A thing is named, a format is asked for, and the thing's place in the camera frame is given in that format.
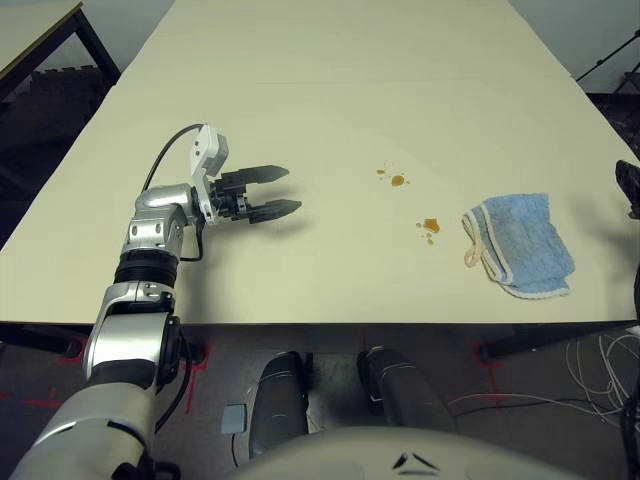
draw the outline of small gray box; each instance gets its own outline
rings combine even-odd
[[[242,433],[247,429],[247,406],[227,405],[222,414],[222,433]]]

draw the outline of black logo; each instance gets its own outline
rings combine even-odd
[[[437,477],[440,469],[433,463],[425,460],[420,455],[402,453],[394,463],[392,470],[398,475],[423,475],[425,477]]]

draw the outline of background table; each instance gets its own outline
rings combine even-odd
[[[81,8],[77,0],[0,7],[0,101],[73,33],[107,81],[118,81],[118,67]]]
[[[205,230],[184,323],[633,318],[640,232],[614,176],[633,154],[506,1],[179,0],[0,252],[0,320],[95,321],[153,159],[197,121],[228,136],[226,171],[290,169],[252,203],[303,206]],[[156,184],[189,180],[190,142]],[[465,210],[521,192],[550,195],[568,297],[516,299],[464,265]]]

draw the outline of wall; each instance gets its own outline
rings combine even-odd
[[[0,5],[42,1],[51,0],[0,0]],[[640,0],[510,1],[576,78],[640,29]],[[83,8],[116,64],[124,70],[172,3],[173,0],[85,0]],[[640,39],[580,85],[588,92],[611,92],[623,72],[631,70],[638,61]],[[39,70],[91,63],[82,44],[73,36]]]
[[[640,29],[640,0],[510,0],[574,78]],[[580,82],[587,92],[609,93],[640,61],[640,39]]]
[[[0,5],[24,5],[55,0],[0,0]],[[173,0],[83,0],[82,10],[120,70],[138,54]],[[38,70],[80,67],[95,63],[75,35],[69,37]]]

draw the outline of black rubber joint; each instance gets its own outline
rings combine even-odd
[[[120,255],[114,283],[157,282],[173,288],[176,283],[178,259],[159,250],[131,250]]]

